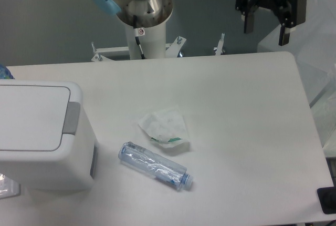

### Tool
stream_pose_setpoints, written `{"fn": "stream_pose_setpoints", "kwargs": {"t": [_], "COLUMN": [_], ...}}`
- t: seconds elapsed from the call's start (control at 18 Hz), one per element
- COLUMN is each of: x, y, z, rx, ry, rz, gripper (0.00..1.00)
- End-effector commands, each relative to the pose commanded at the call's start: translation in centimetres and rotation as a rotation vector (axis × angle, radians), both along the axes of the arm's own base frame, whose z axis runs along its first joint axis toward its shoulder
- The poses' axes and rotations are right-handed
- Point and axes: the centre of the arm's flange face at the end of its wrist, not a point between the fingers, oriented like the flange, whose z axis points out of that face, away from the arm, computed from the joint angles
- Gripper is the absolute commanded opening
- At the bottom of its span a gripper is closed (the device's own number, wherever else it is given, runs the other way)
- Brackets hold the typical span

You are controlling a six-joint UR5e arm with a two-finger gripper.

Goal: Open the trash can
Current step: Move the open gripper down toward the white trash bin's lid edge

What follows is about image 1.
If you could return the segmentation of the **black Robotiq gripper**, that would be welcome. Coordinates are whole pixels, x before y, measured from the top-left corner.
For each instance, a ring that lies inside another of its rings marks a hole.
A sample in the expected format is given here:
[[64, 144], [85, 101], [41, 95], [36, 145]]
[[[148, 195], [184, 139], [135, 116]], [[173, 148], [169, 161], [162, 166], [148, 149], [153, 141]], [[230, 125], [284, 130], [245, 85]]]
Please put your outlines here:
[[244, 20], [244, 33], [254, 30], [254, 13], [264, 8], [279, 15], [279, 46], [289, 43], [290, 33], [297, 25], [306, 21], [307, 0], [236, 0], [235, 8], [241, 12]]

